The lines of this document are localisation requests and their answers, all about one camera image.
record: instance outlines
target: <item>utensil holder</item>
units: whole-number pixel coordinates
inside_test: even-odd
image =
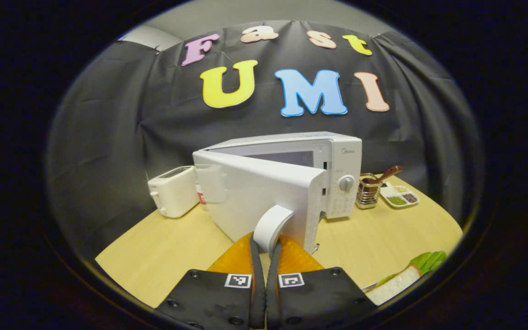
[[[372,173],[362,173],[360,177],[372,177],[378,179]],[[356,196],[356,206],[358,209],[372,209],[376,207],[380,195],[380,186],[382,183],[367,184],[360,180],[358,185],[358,195]]]

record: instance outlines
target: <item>wooden table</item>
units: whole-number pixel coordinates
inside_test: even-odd
[[[457,222],[425,194],[396,177],[387,182],[406,186],[419,204],[390,207],[382,197],[373,209],[358,209],[350,217],[322,219],[319,249],[313,254],[326,268],[342,267],[360,288],[401,271],[410,259],[427,251],[449,254],[462,237]],[[205,270],[233,241],[200,205],[178,219],[152,212],[115,240],[97,263],[125,290],[155,308],[191,268]],[[264,277],[270,258],[260,255]]]

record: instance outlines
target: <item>wooden spoon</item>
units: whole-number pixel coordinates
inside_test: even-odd
[[[380,178],[363,178],[362,181],[365,184],[377,184],[382,182],[384,179],[393,176],[398,175],[398,173],[402,172],[402,166],[400,165],[394,165],[393,167],[389,168],[384,172],[384,174]]]

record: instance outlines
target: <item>blue letter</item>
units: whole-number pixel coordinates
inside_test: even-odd
[[[274,75],[280,78],[285,87],[285,107],[280,111],[284,117],[304,114],[304,108],[299,106],[297,96],[301,98],[310,113],[317,111],[321,96],[323,96],[321,112],[327,115],[344,115],[347,113],[347,108],[341,101],[339,85],[337,84],[339,73],[331,70],[320,70],[317,72],[312,85],[295,69],[278,70]]]

